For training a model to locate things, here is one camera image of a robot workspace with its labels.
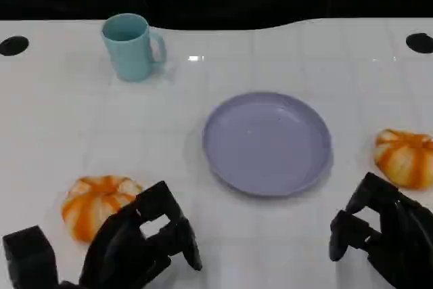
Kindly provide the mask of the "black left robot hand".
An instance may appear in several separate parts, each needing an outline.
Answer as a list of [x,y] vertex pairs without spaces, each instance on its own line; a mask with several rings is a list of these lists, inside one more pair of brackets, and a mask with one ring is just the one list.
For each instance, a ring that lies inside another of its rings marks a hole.
[[196,236],[165,181],[136,196],[101,226],[85,256],[85,288],[144,288],[181,253],[199,271]]

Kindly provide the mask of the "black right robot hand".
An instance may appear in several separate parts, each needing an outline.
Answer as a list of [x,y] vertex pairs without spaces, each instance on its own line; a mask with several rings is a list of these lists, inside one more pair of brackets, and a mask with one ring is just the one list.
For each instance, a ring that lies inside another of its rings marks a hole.
[[330,224],[329,257],[361,249],[394,288],[432,287],[432,212],[373,173]]

